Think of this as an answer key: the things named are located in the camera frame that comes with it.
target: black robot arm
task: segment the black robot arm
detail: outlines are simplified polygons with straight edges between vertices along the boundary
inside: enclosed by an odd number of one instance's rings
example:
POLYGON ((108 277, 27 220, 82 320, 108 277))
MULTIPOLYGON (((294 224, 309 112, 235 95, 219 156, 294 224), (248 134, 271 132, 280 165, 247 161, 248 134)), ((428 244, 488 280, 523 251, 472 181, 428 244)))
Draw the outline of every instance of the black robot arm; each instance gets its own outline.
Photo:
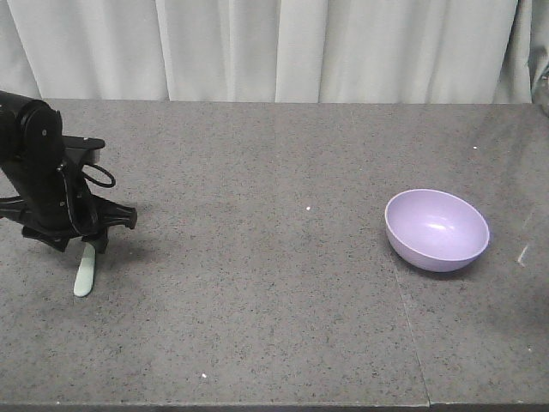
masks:
POLYGON ((133 229, 136 210, 95 196, 87 180, 113 187, 110 173, 95 164, 105 142, 63 136, 59 112, 44 101, 0 91, 0 167, 20 196, 0 198, 0 217, 23 225, 26 238, 64 251, 82 236, 97 252, 105 251, 110 226, 133 229), (99 169, 104 184, 83 172, 99 169))

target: gray table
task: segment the gray table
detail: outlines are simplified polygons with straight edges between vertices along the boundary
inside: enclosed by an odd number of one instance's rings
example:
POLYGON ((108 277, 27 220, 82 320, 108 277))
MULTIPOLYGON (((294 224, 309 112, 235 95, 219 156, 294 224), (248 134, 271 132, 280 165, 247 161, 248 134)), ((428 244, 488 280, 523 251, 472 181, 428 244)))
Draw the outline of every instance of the gray table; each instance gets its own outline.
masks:
POLYGON ((535 106, 50 103, 107 141, 118 185, 93 190, 139 221, 78 299, 83 244, 0 220, 0 410, 549 408, 535 106), (383 209, 416 187, 484 214, 478 261, 436 276, 395 255, 383 209))

